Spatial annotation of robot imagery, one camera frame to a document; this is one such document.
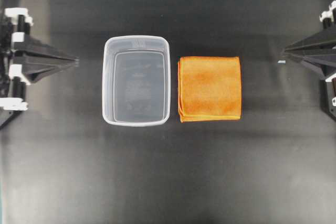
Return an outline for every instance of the small white object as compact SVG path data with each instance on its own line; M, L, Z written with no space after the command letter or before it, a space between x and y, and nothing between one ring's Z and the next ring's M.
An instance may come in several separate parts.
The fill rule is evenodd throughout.
M14 42L24 42L25 41L25 33L18 31L16 33L12 33L12 43Z
M332 79L336 78L336 73L334 73L333 75L329 76L328 78L326 78L326 82L331 82Z
M30 81L22 74L22 65L21 64L12 64L9 67L8 76L13 79L14 77L19 77L22 82L25 82L28 86Z
M0 107L4 110L21 110L28 109L28 103L24 102L22 98L5 97L0 98Z
M24 15L25 22L29 23L30 26L34 25L33 18L29 16L27 8L15 7L5 9L5 16L11 19L13 25L17 25L19 15Z
M331 10L325 10L323 13L321 13L321 15L320 15L320 21L323 22L323 20L325 18L330 18L332 22L334 21L334 17L332 15L332 11Z
M336 0L331 2L331 4L329 5L329 10L333 11L335 8L336 8Z

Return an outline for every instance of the black metal rod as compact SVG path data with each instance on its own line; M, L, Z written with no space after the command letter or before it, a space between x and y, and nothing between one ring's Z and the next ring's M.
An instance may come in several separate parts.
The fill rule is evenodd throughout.
M331 18L325 18L323 20L323 29L326 29L331 26Z
M17 20L17 31L25 31L25 15L19 15Z
M25 34L30 34L30 23L25 23Z

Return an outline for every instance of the plastic container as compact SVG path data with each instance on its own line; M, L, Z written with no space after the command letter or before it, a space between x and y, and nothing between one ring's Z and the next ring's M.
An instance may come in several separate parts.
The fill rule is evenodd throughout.
M163 124L170 114L168 42L155 36L122 36L105 44L102 114L123 126Z

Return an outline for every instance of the black table surface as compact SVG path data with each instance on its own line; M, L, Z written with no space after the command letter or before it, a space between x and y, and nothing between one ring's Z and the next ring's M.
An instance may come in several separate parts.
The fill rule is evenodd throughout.
M335 223L336 127L319 80L283 47L322 29L332 0L3 0L32 35L80 58L27 89L0 132L4 223ZM154 127L107 124L103 47L162 36L171 114ZM238 122L180 123L181 56L239 56Z

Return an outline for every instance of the orange towel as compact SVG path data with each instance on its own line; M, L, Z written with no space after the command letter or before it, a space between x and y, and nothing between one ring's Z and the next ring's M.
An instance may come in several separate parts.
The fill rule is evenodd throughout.
M181 122L240 119L238 57L182 57L178 75Z

